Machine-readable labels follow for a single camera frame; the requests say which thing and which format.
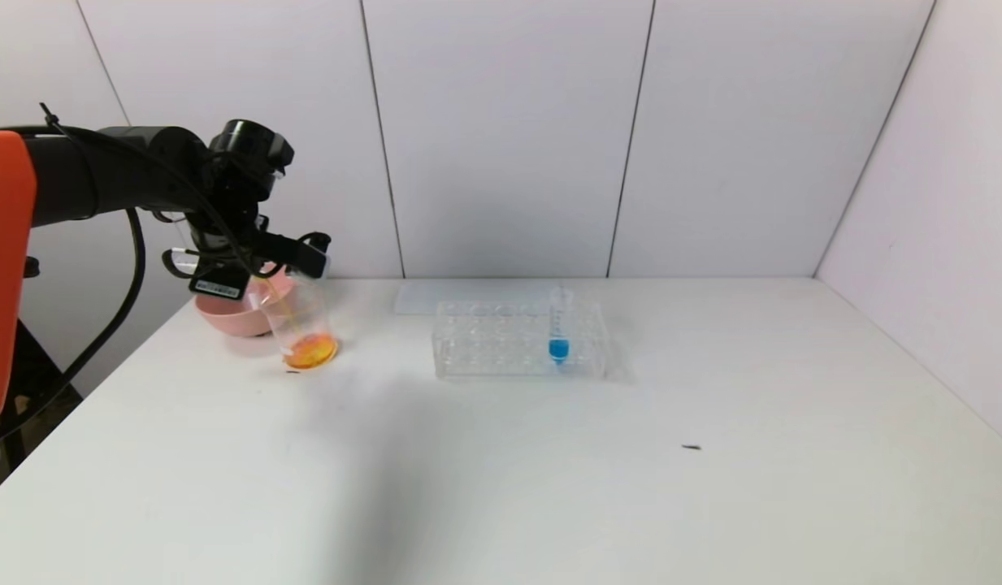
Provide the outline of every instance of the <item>black cable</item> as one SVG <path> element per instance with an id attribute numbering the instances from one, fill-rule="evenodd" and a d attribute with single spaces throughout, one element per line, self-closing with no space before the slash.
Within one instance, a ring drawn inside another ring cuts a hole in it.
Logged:
<path id="1" fill-rule="evenodd" d="M 118 327 L 121 327 L 125 318 L 128 317 L 128 313 L 132 311 L 132 305 L 135 304 L 136 298 L 139 297 L 139 288 L 143 285 L 144 271 L 147 269 L 147 248 L 143 241 L 143 226 L 139 224 L 139 214 L 136 213 L 134 208 L 125 209 L 125 214 L 128 215 L 128 225 L 132 228 L 132 249 L 135 251 L 135 266 L 132 269 L 132 282 L 128 285 L 128 292 L 125 294 L 125 300 L 122 301 L 121 308 L 118 308 L 118 312 L 114 314 L 114 318 L 104 327 L 103 331 L 100 331 L 99 336 L 96 336 L 95 340 L 92 340 L 91 344 L 88 344 L 88 347 L 81 352 L 81 355 L 74 359 L 71 366 L 68 366 L 67 370 L 63 371 L 63 374 L 59 375 L 59 378 L 56 378 L 49 393 L 37 398 L 33 404 L 29 404 L 28 410 L 22 412 L 20 419 L 18 419 L 13 427 L 8 429 L 0 427 L 0 441 L 3 438 L 9 437 L 10 434 L 16 433 L 28 421 L 48 408 L 52 404 L 52 401 L 61 395 L 67 386 L 70 385 L 74 375 L 85 364 L 88 364 L 92 356 L 103 347 L 103 344 L 106 344 L 111 336 L 114 336 L 114 331 L 117 331 Z"/>

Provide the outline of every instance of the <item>pink bowl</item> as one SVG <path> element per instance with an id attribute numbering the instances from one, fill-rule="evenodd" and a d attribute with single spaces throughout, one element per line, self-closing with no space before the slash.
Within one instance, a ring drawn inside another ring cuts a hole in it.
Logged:
<path id="1" fill-rule="evenodd" d="M 285 274 L 285 270 L 279 271 L 270 278 L 270 281 L 274 283 L 274 287 L 277 287 L 278 292 L 281 292 L 283 300 L 290 301 L 290 297 L 295 290 L 295 282 L 288 277 L 288 274 Z M 215 330 L 234 338 L 255 338 L 270 333 L 270 322 L 248 297 L 267 296 L 269 294 L 267 288 L 266 282 L 254 277 L 247 282 L 247 289 L 244 290 L 244 296 L 239 301 L 198 295 L 193 300 L 193 304 L 196 307 L 196 312 Z M 274 301 L 270 307 L 279 303 L 281 301 Z"/>

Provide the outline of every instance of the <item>orange liquid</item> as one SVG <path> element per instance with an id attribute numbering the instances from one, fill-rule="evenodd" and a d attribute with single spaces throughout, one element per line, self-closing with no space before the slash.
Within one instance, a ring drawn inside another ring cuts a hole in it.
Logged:
<path id="1" fill-rule="evenodd" d="M 338 342 L 327 334 L 314 334 L 292 346 L 292 355 L 285 356 L 285 364 L 296 370 L 309 370 L 331 361 L 338 352 Z"/>

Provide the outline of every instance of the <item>white table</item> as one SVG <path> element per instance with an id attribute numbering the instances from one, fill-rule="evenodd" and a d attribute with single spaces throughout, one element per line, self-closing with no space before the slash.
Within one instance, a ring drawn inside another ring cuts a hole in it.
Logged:
<path id="1" fill-rule="evenodd" d="M 612 381 L 437 381 L 400 281 L 303 375 L 185 307 L 0 488 L 0 585 L 1002 584 L 1001 438 L 824 284 L 571 284 Z"/>

